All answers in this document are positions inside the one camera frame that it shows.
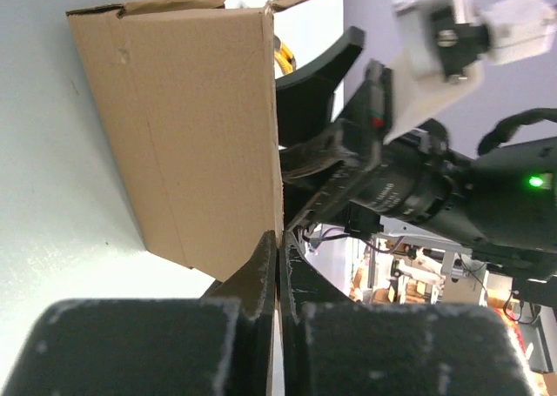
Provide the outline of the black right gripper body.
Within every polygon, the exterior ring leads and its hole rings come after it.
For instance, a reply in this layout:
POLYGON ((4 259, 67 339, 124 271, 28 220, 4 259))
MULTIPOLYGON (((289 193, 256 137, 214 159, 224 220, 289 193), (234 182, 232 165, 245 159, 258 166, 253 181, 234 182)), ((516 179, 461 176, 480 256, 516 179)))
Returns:
POLYGON ((299 207, 299 226, 306 230, 325 223, 343 233, 369 239, 382 225, 379 216, 356 203, 365 179, 380 164, 383 140, 392 126, 392 71, 372 60, 364 79, 336 120, 326 130, 343 131, 346 155, 332 167, 300 178, 310 191, 299 207))

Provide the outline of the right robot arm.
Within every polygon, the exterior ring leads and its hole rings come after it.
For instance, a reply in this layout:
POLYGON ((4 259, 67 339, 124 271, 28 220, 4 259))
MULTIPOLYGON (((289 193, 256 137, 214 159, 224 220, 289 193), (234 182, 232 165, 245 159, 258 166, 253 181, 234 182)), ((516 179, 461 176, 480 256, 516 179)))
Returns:
POLYGON ((402 100, 424 96, 398 57, 371 61, 338 116, 334 92, 364 48, 351 27, 321 56, 278 78, 276 100, 285 184, 285 227, 304 237, 315 225, 362 240, 380 219, 446 238, 498 274, 548 280, 556 273, 556 141, 512 144, 522 125, 553 121, 541 108, 501 120, 476 158, 449 146, 428 119, 399 130, 402 100))

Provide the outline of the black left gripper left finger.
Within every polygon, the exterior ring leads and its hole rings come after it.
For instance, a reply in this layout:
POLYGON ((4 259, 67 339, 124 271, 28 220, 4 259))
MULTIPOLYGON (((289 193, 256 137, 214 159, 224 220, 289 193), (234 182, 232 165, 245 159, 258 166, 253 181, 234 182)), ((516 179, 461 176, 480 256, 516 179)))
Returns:
POLYGON ((38 318, 7 395, 268 395, 277 244, 199 299, 66 299, 38 318))

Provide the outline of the yellow utility knife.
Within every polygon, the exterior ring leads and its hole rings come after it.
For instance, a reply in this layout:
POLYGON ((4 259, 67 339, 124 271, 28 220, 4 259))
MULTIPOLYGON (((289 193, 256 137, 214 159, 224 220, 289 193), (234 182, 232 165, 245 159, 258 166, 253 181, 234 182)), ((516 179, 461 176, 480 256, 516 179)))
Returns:
POLYGON ((275 78, 283 77, 293 73, 297 69, 297 63, 293 52, 277 36, 274 37, 274 66, 275 78))

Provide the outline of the brown cardboard express box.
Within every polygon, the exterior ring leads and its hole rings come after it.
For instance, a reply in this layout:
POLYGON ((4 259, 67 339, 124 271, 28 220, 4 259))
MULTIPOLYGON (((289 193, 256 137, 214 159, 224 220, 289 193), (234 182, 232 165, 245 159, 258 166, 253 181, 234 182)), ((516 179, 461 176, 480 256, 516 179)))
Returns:
POLYGON ((147 250, 228 279, 283 230, 273 17, 135 0, 66 17, 147 250))

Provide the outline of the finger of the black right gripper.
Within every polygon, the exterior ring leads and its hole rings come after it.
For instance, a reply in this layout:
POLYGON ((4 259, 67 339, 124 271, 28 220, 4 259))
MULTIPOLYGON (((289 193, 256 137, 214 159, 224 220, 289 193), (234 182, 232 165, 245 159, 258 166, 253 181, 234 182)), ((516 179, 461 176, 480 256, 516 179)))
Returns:
POLYGON ((331 122, 335 91, 365 47, 355 26, 320 56, 276 80, 278 143, 291 147, 314 138, 331 122))
POLYGON ((284 182, 291 182, 322 172, 346 155, 342 146, 343 131, 332 129, 321 132, 310 140, 279 151, 281 175, 284 182))

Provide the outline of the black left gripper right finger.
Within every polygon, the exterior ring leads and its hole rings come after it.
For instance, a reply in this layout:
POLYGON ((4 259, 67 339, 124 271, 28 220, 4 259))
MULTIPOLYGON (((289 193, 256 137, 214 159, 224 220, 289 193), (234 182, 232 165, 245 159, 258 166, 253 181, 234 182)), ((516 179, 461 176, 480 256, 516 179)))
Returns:
POLYGON ((362 304, 304 257, 278 255, 289 395, 535 395, 515 336, 480 305, 362 304))

